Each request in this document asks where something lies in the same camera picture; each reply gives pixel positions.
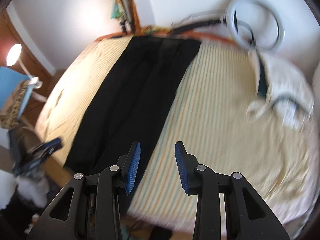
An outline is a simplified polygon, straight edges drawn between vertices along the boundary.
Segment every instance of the cable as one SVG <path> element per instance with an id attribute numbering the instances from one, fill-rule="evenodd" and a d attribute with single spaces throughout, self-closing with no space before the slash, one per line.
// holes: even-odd
<path id="1" fill-rule="evenodd" d="M 239 20 L 237 20 L 237 23 L 238 23 L 238 25 L 245 27 L 245 28 L 251 33 L 251 43 L 252 43 L 253 41 L 255 41 L 255 40 L 254 40 L 254 36 L 253 36 L 253 30 L 252 30 L 252 28 L 250 27 L 250 25 L 247 24 L 247 23 L 244 22 L 244 21 L 239 21 Z"/>
<path id="2" fill-rule="evenodd" d="M 143 221 L 137 221 L 137 222 L 135 222 L 135 223 L 130 227 L 130 229 L 129 229 L 127 240 L 130 239 L 131 233 L 132 233 L 133 231 L 136 231 L 136 230 L 141 229 L 142 226 L 143 226 Z"/>
<path id="3" fill-rule="evenodd" d="M 204 22 L 195 22 L 195 23 L 191 23 L 188 25 L 178 27 L 178 28 L 174 28 L 174 29 L 172 29 L 171 34 L 181 34 L 183 32 L 193 30 L 195 28 L 205 27 L 205 26 L 213 26 L 213 25 L 220 24 L 220 23 L 222 23 L 221 19 L 213 19 L 213 20 L 204 21 Z"/>
<path id="4" fill-rule="evenodd" d="M 33 76 L 31 76 L 30 72 L 27 70 L 27 68 L 25 67 L 25 65 L 23 64 L 23 62 L 21 61 L 20 58 L 18 58 L 18 62 L 19 62 L 19 64 L 20 64 L 21 68 L 23 69 L 23 71 L 26 73 L 26 75 L 27 75 L 30 79 L 32 79 Z"/>
<path id="5" fill-rule="evenodd" d="M 182 19 L 179 22 L 172 23 L 171 28 L 174 28 L 177 25 L 181 25 L 193 17 L 199 17 L 199 16 L 204 16 L 204 15 L 213 15 L 213 14 L 226 14 L 226 10 L 225 9 L 215 9 L 215 10 L 211 10 L 211 11 L 203 11 L 203 12 L 199 12 L 199 13 L 193 13 L 193 14 L 190 14 L 189 16 L 187 16 L 186 18 Z"/>

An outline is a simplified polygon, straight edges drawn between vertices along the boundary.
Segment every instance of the striped bed sheet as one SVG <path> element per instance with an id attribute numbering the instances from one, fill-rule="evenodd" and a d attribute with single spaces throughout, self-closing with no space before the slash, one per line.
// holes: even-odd
<path id="1" fill-rule="evenodd" d="M 80 66 L 85 67 L 84 60 L 98 44 L 92 43 L 70 66 L 65 79 L 57 84 L 60 90 Z M 81 93 L 92 93 L 83 83 L 74 85 L 82 86 Z M 50 112 L 61 92 L 58 88 L 50 95 L 36 125 L 43 139 L 57 135 L 48 125 L 52 125 Z M 254 74 L 247 54 L 231 45 L 203 42 L 180 83 L 128 213 L 166 228 L 193 232 L 196 196 L 185 195 L 174 158 L 174 144 L 181 140 L 189 153 L 216 172 L 241 172 L 283 224 L 305 216 L 318 193 L 315 124 L 310 122 L 304 130 L 294 131 L 284 127 L 272 110 L 253 121 L 246 109 L 254 98 Z M 68 104 L 60 105 L 55 120 L 64 118 L 64 108 Z M 63 129 L 59 132 L 66 136 Z M 63 165 L 66 154 L 57 152 L 53 157 Z M 223 198 L 220 205 L 221 232 L 225 235 Z M 294 235 L 303 222 L 289 227 L 289 234 Z"/>

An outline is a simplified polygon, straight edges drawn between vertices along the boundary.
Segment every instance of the bed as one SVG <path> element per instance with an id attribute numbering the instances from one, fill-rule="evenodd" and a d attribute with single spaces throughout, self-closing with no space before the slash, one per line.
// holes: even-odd
<path id="1" fill-rule="evenodd" d="M 43 140 L 62 137 L 64 148 L 52 160 L 58 166 L 64 165 L 86 108 L 120 56 L 106 53 L 103 66 L 97 67 L 92 64 L 95 55 L 101 56 L 106 48 L 125 48 L 130 37 L 99 40 L 66 70 L 36 124 Z M 193 232 L 196 197 L 185 195 L 174 159 L 174 144 L 182 140 L 188 152 L 216 172 L 244 174 L 295 238 L 319 195 L 316 123 L 310 120 L 303 130 L 295 131 L 284 127 L 272 110 L 257 121 L 248 119 L 246 109 L 255 98 L 248 56 L 230 41 L 209 35 L 202 40 L 128 214 L 175 231 Z M 225 236 L 223 197 L 220 205 Z"/>

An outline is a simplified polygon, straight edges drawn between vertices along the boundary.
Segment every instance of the lamp shade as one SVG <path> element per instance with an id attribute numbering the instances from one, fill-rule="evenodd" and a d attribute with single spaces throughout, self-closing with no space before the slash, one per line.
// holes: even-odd
<path id="1" fill-rule="evenodd" d="M 12 48 L 10 49 L 10 51 L 7 55 L 7 66 L 8 67 L 14 65 L 17 62 L 17 60 L 20 56 L 20 53 L 21 53 L 21 49 L 22 49 L 22 46 L 19 43 L 12 46 Z"/>

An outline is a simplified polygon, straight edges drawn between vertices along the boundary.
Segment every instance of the black cloth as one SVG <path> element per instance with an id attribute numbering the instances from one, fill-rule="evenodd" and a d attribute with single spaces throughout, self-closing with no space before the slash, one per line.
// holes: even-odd
<path id="1" fill-rule="evenodd" d="M 259 58 L 259 64 L 260 64 L 260 79 L 259 79 L 259 85 L 258 85 L 258 94 L 262 96 L 263 98 L 267 98 L 267 92 L 268 92 L 268 84 L 266 79 L 266 72 L 264 69 L 264 64 L 261 60 L 260 55 L 258 55 Z"/>
<path id="2" fill-rule="evenodd" d="M 85 175 L 99 173 L 138 141 L 136 188 L 200 44 L 191 39 L 133 37 L 85 111 L 65 165 Z"/>
<path id="3" fill-rule="evenodd" d="M 172 231 L 155 226 L 152 229 L 151 235 L 148 240 L 169 240 L 172 236 Z"/>
<path id="4" fill-rule="evenodd" d="M 16 189 L 6 208 L 0 210 L 0 239 L 26 239 L 24 230 L 29 228 L 38 210 L 26 206 Z"/>

